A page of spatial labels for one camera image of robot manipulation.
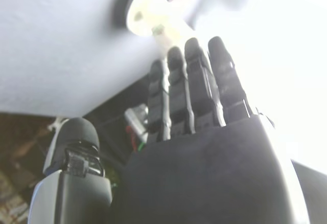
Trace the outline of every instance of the back of robotic hand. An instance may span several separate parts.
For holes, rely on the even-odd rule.
[[[273,125],[253,110],[222,40],[169,50],[149,73],[148,141],[132,154],[108,223],[309,223]]]

